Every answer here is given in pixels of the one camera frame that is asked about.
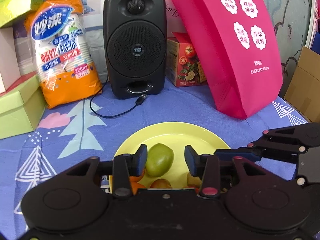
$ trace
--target light blue tree print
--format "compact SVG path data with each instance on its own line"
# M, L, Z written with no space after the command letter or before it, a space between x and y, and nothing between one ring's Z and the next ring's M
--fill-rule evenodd
M103 148L88 128L94 125L106 126L106 124L98 116L90 114L92 111L89 107L89 103L90 100L88 99L81 100L68 113L68 117L74 116L74 118L62 131L59 137L72 134L75 134L76 136L63 149L58 159L67 157L76 151L83 149L103 151ZM91 106L94 111L101 109L101 107L97 106L95 103L91 103Z

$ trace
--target pink cloud print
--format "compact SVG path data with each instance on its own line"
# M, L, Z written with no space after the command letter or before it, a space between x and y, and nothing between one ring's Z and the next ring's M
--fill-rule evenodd
M46 118L42 119L38 128L56 128L66 126L70 122L68 114L60 114L58 112L49 114Z

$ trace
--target sliced tomato picture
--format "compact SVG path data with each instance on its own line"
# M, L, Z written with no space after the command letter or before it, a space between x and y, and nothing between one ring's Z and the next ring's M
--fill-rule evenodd
M184 53L186 54L186 56L188 58L193 58L196 55L196 51L195 51L195 49L193 48L192 45L186 46L186 49L185 49Z
M185 65L188 62L187 58L185 56L182 56L179 58L179 63L181 65Z

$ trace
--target black cable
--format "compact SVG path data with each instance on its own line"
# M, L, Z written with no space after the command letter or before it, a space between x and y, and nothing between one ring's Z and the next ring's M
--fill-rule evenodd
M121 116L121 115L123 115L123 114L127 114L127 113L129 113L130 111L132 111L133 109L135 109L137 106L141 105L141 104L144 102L144 100L146 99L147 95L146 95L146 94L142 94L142 95L136 100L136 104L134 105L134 107L132 107L132 108L130 108L129 110L127 110L127 111L125 111L125 112L123 112L123 113L120 113L120 114L116 114L116 115L101 115L101 114L98 114L96 111L94 111L94 110L92 109L91 103L92 103L92 100L96 97L96 95L98 95L98 94L101 92L101 90L105 87L105 85L106 85L107 82L108 82L108 78L109 78L109 74L107 74L107 80L106 80L105 84L102 86L102 88L100 88L100 90L99 90L97 93L95 93L95 94L93 95L93 97L92 97L91 100L90 100L89 107L90 107L91 111L94 112L97 116L102 117L102 118L115 118L115 117Z

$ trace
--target plastic packaging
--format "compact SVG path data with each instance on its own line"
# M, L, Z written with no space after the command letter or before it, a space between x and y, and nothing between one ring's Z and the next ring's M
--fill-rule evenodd
M35 64L48 108L94 95L101 89L78 14L81 0L47 0L29 15Z

